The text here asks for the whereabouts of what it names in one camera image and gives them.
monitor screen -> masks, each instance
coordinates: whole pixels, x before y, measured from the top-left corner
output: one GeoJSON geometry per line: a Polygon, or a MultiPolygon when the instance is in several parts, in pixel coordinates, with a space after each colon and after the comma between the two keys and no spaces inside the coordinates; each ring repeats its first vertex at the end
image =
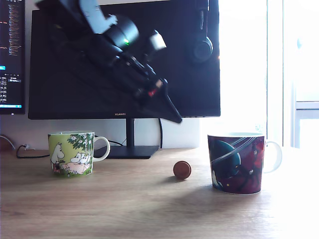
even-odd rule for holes
{"type": "MultiPolygon", "coordinates": [[[[204,63],[190,57],[199,28],[195,0],[170,0],[103,5],[105,15],[130,18],[140,36],[128,48],[141,61],[146,39],[157,30],[167,48],[150,63],[168,81],[168,95],[182,117],[220,116],[219,10],[210,1],[208,37],[213,53],[204,63]]],[[[153,101],[144,110],[110,84],[40,10],[32,13],[30,119],[164,118],[165,109],[153,101]]]]}
{"type": "Polygon", "coordinates": [[[24,114],[24,0],[0,0],[0,114],[24,114]]]}

window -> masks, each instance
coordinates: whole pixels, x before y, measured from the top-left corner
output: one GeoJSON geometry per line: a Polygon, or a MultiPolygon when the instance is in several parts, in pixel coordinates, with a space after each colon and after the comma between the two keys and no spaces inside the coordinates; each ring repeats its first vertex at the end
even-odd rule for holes
{"type": "Polygon", "coordinates": [[[291,146],[314,146],[319,125],[319,2],[285,1],[285,82],[292,82],[291,146]]]}
{"type": "Polygon", "coordinates": [[[219,1],[221,117],[202,119],[204,134],[266,133],[267,2],[219,1]]]}

dark blue mug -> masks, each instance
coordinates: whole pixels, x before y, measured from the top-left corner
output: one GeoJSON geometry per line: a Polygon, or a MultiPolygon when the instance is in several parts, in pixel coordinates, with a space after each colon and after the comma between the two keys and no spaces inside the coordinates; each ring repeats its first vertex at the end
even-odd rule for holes
{"type": "Polygon", "coordinates": [[[275,146],[277,160],[264,173],[275,171],[282,162],[282,150],[276,142],[266,141],[261,133],[208,135],[213,188],[232,194],[259,193],[265,146],[270,143],[275,146]]]}

tree illustration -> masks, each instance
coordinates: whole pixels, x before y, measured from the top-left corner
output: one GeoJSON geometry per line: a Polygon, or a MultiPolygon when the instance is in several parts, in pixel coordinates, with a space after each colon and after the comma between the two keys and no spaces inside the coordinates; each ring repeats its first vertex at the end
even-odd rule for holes
{"type": "Polygon", "coordinates": [[[68,142],[73,145],[73,148],[81,148],[85,152],[93,150],[93,133],[71,134],[68,142]]]}

monitor base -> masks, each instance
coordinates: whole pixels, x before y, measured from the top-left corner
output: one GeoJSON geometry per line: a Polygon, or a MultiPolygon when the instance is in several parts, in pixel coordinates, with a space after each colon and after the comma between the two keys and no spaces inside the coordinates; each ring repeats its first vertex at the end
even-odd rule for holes
{"type": "MultiPolygon", "coordinates": [[[[107,158],[113,159],[149,159],[159,146],[111,146],[110,154],[107,158]]],[[[106,147],[94,150],[94,157],[101,157],[106,152],[106,147]]]]}

